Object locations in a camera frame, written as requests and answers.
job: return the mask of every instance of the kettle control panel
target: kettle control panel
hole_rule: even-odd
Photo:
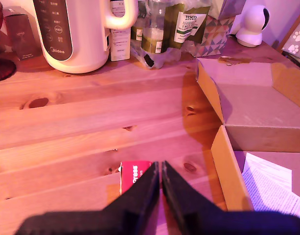
[[[65,0],[33,0],[46,51],[56,60],[67,60],[72,53]]]

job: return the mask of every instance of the white security camera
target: white security camera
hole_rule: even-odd
[[[241,28],[236,34],[238,43],[246,47],[255,47],[262,43],[262,31],[269,22],[270,14],[265,6],[256,5],[246,11]]]

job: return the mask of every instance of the paper document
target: paper document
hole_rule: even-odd
[[[277,211],[300,217],[300,197],[253,166],[242,177],[255,211]]]
[[[246,154],[243,171],[247,171],[249,167],[255,166],[268,177],[275,180],[284,188],[292,191],[292,170],[265,159],[259,158],[251,153]]]

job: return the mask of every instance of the wooden tabletop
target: wooden tabletop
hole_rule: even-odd
[[[294,66],[265,43],[234,38],[222,55]],[[160,70],[131,58],[87,74],[60,72],[42,56],[16,63],[0,82],[0,234],[34,214],[104,208],[119,196],[124,160],[167,160],[226,210],[210,153],[221,122],[190,55]],[[162,195],[156,234],[180,234]]]

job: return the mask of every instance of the red label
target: red label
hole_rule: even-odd
[[[126,161],[121,163],[121,193],[127,191],[150,167],[150,161]]]

